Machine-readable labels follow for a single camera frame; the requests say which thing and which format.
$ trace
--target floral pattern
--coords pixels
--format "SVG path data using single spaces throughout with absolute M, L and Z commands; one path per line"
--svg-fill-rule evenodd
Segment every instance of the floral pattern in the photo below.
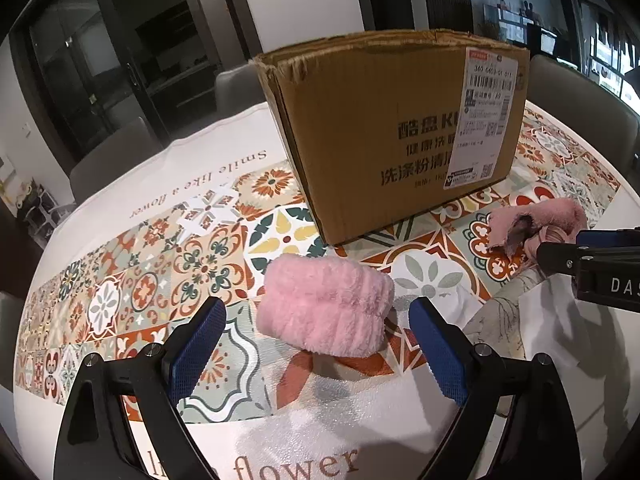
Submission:
M 410 301 L 427 296 L 449 322 L 463 324 L 524 262 L 521 251 L 507 258 L 488 248 L 492 209 L 571 196 L 593 223 L 620 185 L 573 137 L 531 110 L 519 140 L 507 179 L 335 247 L 322 243 L 286 161 L 167 204 L 30 292 L 15 384 L 64 404 L 85 355 L 133 357 L 165 341 L 208 296 L 224 301 L 226 327 L 192 395 L 178 404 L 187 422 L 270 416 L 413 374 L 426 359 L 408 325 Z M 383 348 L 365 359 L 334 358 L 256 332 L 264 273 L 283 253 L 332 254 L 388 273 L 396 298 Z M 134 398 L 125 407 L 130 420 L 140 420 Z

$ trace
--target shipping label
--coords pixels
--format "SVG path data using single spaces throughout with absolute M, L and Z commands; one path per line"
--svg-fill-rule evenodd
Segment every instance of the shipping label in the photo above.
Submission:
M 456 137 L 444 189 L 491 178 L 515 91 L 518 61 L 467 47 Z

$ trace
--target brown cardboard box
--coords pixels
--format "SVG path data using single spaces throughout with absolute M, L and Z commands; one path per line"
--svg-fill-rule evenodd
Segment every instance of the brown cardboard box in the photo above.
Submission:
M 517 68 L 507 70 L 513 60 Z M 450 30 L 391 30 L 287 46 L 254 63 L 329 244 L 488 186 L 511 169 L 526 49 Z M 483 110 L 494 120 L 483 123 Z

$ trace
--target screw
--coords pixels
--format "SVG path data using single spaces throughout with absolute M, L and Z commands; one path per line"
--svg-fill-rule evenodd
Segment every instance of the screw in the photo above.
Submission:
M 538 362 L 545 366 L 552 363 L 551 357 L 549 357 L 548 354 L 538 354 Z
M 478 343 L 476 346 L 474 346 L 474 350 L 476 350 L 476 354 L 481 357 L 487 357 L 488 355 L 491 355 L 491 347 L 484 343 Z
M 93 366 L 97 364 L 99 357 L 100 355 L 95 352 L 89 354 L 87 357 L 84 358 L 85 366 Z
M 151 345 L 149 345 L 148 348 L 145 350 L 145 355 L 147 357 L 153 357 L 154 355 L 158 354 L 159 351 L 160 351 L 160 343 L 151 343 Z

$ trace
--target pink fuzzy object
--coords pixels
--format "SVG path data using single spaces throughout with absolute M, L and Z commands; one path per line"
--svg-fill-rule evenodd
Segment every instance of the pink fuzzy object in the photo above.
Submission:
M 283 254 L 264 278 L 256 326 L 297 348 L 368 357 L 382 346 L 393 280 L 346 258 Z
M 582 206 L 571 198 L 552 198 L 542 202 L 501 207 L 489 215 L 489 247 L 502 247 L 512 257 L 524 243 L 529 265 L 536 263 L 542 242 L 575 244 L 575 237 L 587 228 Z

